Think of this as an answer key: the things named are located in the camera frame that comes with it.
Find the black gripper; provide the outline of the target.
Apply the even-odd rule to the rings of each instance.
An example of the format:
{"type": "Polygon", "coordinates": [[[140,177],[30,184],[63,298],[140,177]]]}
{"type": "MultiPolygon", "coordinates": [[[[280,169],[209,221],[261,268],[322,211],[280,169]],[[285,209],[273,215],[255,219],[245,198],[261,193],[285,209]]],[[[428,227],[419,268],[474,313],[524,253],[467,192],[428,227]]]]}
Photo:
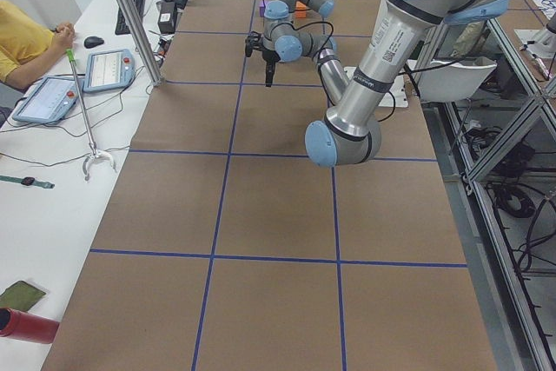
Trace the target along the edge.
{"type": "Polygon", "coordinates": [[[265,86],[272,87],[275,76],[275,65],[280,62],[281,58],[275,50],[263,48],[261,51],[262,58],[266,62],[265,68],[265,86]]]}

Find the person's hand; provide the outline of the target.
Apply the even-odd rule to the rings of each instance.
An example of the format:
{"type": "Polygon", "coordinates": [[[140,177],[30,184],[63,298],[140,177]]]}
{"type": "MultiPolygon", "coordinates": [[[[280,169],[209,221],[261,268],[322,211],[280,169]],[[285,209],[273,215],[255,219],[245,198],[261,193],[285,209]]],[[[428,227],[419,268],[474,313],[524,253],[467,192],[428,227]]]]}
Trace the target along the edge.
{"type": "Polygon", "coordinates": [[[71,49],[76,40],[75,28],[72,23],[59,23],[55,29],[53,44],[71,49]]]}

